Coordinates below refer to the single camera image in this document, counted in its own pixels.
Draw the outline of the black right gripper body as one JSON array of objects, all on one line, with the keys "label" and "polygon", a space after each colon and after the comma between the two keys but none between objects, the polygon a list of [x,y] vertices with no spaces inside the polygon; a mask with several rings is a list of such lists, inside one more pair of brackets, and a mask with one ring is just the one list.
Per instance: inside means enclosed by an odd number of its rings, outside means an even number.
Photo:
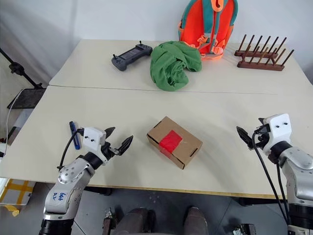
[{"label": "black right gripper body", "polygon": [[252,135],[252,147],[264,149],[265,145],[269,141],[270,126],[269,124],[264,124],[257,127]]}]

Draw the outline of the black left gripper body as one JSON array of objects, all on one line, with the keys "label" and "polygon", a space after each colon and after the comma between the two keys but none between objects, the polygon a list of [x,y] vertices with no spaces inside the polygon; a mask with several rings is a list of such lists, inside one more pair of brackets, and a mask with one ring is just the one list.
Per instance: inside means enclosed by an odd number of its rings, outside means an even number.
[{"label": "black left gripper body", "polygon": [[104,145],[101,146],[101,153],[104,155],[107,161],[109,161],[115,155],[122,155],[120,150],[116,148],[111,148],[111,144],[109,142],[105,142]]}]

